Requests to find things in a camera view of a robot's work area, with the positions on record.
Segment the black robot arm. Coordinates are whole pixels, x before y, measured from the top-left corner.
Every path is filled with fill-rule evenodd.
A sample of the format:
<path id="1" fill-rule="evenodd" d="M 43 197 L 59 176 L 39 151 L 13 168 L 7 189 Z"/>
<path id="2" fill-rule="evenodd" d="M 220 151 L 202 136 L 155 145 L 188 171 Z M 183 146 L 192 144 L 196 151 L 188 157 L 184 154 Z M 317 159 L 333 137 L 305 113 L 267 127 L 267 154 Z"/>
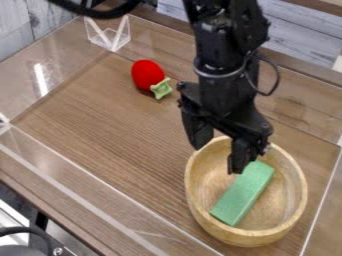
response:
<path id="1" fill-rule="evenodd" d="M 216 131 L 231 138 L 227 172 L 239 174 L 266 153 L 273 126 L 255 106 L 258 48 L 270 22 L 256 0 L 182 0 L 195 36 L 196 82 L 182 81 L 179 108 L 190 144 L 200 149 Z"/>

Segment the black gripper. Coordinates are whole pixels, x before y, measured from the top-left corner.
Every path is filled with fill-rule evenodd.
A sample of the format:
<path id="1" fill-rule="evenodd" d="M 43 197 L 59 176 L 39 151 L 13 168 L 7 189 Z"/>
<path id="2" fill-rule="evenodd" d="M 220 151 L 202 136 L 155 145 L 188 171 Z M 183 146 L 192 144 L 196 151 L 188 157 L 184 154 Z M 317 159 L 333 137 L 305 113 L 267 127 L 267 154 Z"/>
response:
<path id="1" fill-rule="evenodd" d="M 182 81 L 179 107 L 188 142 L 199 150 L 214 138 L 214 130 L 232 138 L 227 173 L 242 174 L 247 165 L 269 150 L 274 129 L 255 106 L 259 67 L 236 73 L 198 73 L 196 83 Z"/>

